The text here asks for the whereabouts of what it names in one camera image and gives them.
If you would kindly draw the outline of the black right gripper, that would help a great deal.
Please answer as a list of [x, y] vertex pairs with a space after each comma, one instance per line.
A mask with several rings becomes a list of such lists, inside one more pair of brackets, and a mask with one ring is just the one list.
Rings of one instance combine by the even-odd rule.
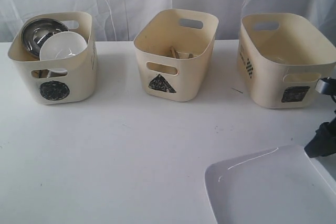
[[327, 157], [335, 154], [335, 118], [323, 122], [314, 138], [304, 147], [309, 158]]

